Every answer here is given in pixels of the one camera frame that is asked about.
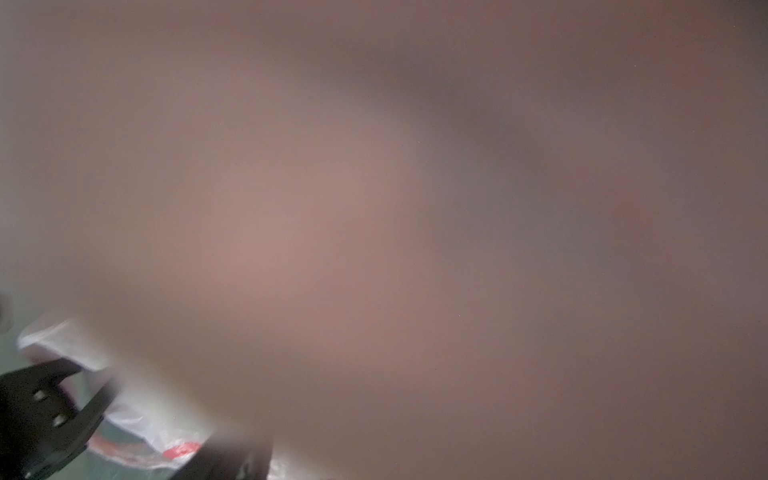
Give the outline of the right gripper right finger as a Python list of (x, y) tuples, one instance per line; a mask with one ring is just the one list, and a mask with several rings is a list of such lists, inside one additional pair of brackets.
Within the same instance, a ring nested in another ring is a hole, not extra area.
[(272, 455), (273, 441), (269, 437), (254, 445), (213, 437), (170, 479), (266, 480)]

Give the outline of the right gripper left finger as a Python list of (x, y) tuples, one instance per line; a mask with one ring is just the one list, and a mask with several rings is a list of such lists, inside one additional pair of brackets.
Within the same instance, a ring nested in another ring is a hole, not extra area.
[(109, 381), (78, 407), (62, 382), (81, 371), (56, 359), (1, 376), (3, 479), (47, 479), (86, 450), (116, 391)]

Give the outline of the pink plastic bag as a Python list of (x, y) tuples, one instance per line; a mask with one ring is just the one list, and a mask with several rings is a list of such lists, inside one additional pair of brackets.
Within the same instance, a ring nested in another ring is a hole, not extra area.
[(763, 1), (5, 1), (1, 273), (348, 479), (767, 475)]

